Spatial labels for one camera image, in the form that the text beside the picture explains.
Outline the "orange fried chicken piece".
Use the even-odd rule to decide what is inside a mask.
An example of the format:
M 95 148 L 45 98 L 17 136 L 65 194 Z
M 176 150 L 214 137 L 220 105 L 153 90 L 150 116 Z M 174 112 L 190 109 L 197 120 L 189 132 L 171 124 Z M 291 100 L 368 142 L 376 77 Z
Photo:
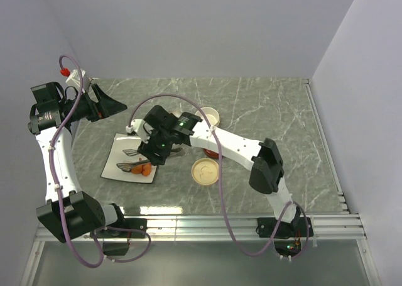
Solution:
M 147 177 L 152 172 L 152 165 L 150 163 L 146 163 L 142 166 L 141 175 Z

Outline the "orange fried shrimp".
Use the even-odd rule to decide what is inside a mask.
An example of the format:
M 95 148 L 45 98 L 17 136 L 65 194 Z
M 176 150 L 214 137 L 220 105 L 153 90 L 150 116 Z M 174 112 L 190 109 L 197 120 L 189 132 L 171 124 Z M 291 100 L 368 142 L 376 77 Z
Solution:
M 143 165 L 137 165 L 130 169 L 130 172 L 135 175 L 142 174 L 142 171 L 143 171 Z

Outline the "metal serving tongs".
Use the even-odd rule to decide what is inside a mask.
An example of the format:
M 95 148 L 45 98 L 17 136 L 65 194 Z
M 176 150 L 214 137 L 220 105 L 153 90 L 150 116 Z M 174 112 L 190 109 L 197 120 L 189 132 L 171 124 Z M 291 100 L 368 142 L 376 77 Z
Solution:
M 126 156 L 128 157 L 135 157 L 135 156 L 139 156 L 139 152 L 137 150 L 134 149 L 124 149 L 122 151 Z M 182 156 L 184 154 L 183 148 L 179 147 L 179 148 L 173 148 L 171 150 L 170 155 L 168 156 L 168 158 L 174 158 L 174 157 L 179 157 Z M 134 167 L 140 166 L 140 165 L 146 165 L 146 164 L 150 164 L 150 161 L 145 159 L 145 160 L 138 160 L 136 162 L 121 162 L 121 163 L 116 163 L 116 167 L 119 168 L 120 170 L 122 170 L 123 172 L 131 172 L 131 170 Z

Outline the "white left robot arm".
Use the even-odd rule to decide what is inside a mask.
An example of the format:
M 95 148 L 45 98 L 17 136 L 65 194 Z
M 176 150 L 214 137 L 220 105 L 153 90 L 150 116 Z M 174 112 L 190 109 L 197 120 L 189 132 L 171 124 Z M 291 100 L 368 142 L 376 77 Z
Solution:
M 87 93 L 67 99 L 66 90 L 58 82 L 31 89 L 36 103 L 31 107 L 28 129 L 40 146 L 46 173 L 45 205 L 36 209 L 36 215 L 62 243 L 66 242 L 64 226 L 72 239 L 103 226 L 113 237 L 127 230 L 127 221 L 116 204 L 102 206 L 82 190 L 73 164 L 71 125 L 81 119 L 95 122 L 128 108 L 97 84 L 91 88 L 95 101 Z

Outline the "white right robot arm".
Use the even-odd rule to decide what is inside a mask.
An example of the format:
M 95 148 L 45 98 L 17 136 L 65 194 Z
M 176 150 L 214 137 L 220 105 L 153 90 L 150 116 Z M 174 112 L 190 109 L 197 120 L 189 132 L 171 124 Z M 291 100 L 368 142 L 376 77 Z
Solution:
M 276 143 L 244 138 L 215 126 L 195 114 L 184 112 L 180 117 L 154 106 L 143 119 L 134 119 L 127 132 L 141 138 L 140 154 L 152 165 L 164 165 L 173 145 L 187 145 L 221 153 L 223 157 L 242 165 L 250 172 L 249 185 L 265 194 L 274 210 L 275 219 L 265 224 L 265 230 L 277 228 L 277 238 L 296 235 L 301 210 L 293 204 L 285 184 L 283 159 Z

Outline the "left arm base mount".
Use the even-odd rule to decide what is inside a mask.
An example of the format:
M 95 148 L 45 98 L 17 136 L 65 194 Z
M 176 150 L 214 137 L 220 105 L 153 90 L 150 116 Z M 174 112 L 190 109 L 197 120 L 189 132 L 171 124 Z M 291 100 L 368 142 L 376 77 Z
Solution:
M 129 252 L 134 239 L 146 239 L 148 242 L 145 249 L 137 256 L 135 260 L 142 257 L 148 252 L 151 246 L 151 238 L 147 233 L 148 222 L 144 218 L 129 218 L 122 223 L 114 223 L 98 231 L 90 233 L 90 237 L 94 236 L 102 241 L 103 254 L 108 259 L 115 257 L 124 257 Z

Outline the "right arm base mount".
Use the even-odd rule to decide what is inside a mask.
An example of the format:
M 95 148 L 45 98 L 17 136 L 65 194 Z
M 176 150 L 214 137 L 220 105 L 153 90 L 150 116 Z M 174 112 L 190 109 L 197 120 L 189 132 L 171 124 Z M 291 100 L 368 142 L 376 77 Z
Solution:
M 277 220 L 273 217 L 257 218 L 257 235 L 260 238 L 270 238 L 276 223 Z M 292 260 L 303 251 L 307 242 L 313 236 L 314 231 L 309 217 L 307 217 L 307 224 L 304 218 L 301 218 L 295 227 L 288 223 L 280 222 L 273 240 L 274 252 L 280 258 Z

